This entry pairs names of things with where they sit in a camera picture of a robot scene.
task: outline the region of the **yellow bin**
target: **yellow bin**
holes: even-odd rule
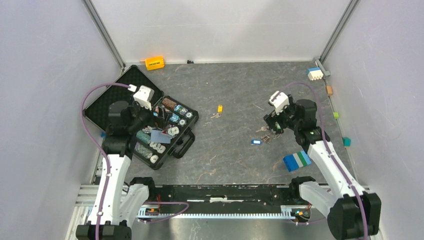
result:
[[[165,67],[164,58],[162,56],[147,58],[145,64],[148,71]]]

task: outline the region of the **case lid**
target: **case lid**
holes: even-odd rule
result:
[[[157,87],[146,75],[140,71],[136,65],[130,66],[123,74],[116,80],[116,83],[135,85],[137,87],[146,86],[154,90],[151,98],[152,106],[155,106],[158,101],[164,96],[164,92]],[[120,86],[110,86],[104,91],[93,103],[91,103],[84,110],[84,115],[87,119],[97,125],[103,131],[109,124],[108,108],[111,104],[117,101],[127,101],[132,103],[131,95],[133,92]]]

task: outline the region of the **marbled gray tabletop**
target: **marbled gray tabletop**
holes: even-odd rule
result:
[[[324,81],[308,79],[307,70],[313,67],[312,62],[172,64],[153,71],[141,66],[165,95],[197,110],[200,118],[193,128],[196,140],[183,158],[169,156],[159,170],[134,158],[125,180],[153,177],[156,184],[287,184],[297,176],[312,176],[325,183],[313,161],[288,172],[283,157],[302,150],[291,130],[270,144],[251,145],[252,139],[264,135],[256,131],[266,125],[263,117],[273,110],[268,105],[270,96],[293,81],[308,82],[317,91],[326,132],[353,174]],[[295,101],[314,100],[302,85],[285,93]],[[222,116],[211,118],[218,105],[223,105]]]

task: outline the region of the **white panel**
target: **white panel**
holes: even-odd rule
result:
[[[0,239],[60,240],[97,152],[82,97],[119,67],[80,0],[0,1],[0,26]]]
[[[361,1],[331,51],[333,103],[387,239],[424,228],[424,1]]]
[[[296,61],[319,56],[349,0],[93,0],[123,60]]]

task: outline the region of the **metal post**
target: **metal post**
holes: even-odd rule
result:
[[[115,61],[120,66],[121,70],[125,68],[125,62],[122,59],[121,55],[118,52],[117,47],[115,46],[114,42],[112,41],[111,36],[109,35],[108,31],[106,30],[105,25],[102,22],[102,19],[99,16],[99,13],[97,12],[96,8],[94,7],[94,4],[92,0],[82,0],[82,2],[85,5],[85,8],[87,9],[88,13],[91,16],[91,19],[93,20],[95,26],[97,27],[98,31],[100,32],[101,37],[106,42],[107,47],[109,48],[110,52],[112,53],[113,57],[115,58]]]
[[[360,0],[350,0],[349,4],[347,5],[346,9],[343,12],[343,15],[341,16],[340,20],[337,23],[337,26],[335,27],[334,31],[331,34],[330,39],[327,42],[327,45],[325,45],[324,50],[321,53],[320,61],[321,63],[324,63],[327,59],[331,49],[333,48],[334,44],[337,41],[337,38],[339,38],[340,33],[342,32],[343,28],[345,27],[346,23],[348,22],[350,16],[352,15],[352,12],[354,11],[355,7],[359,3]]]

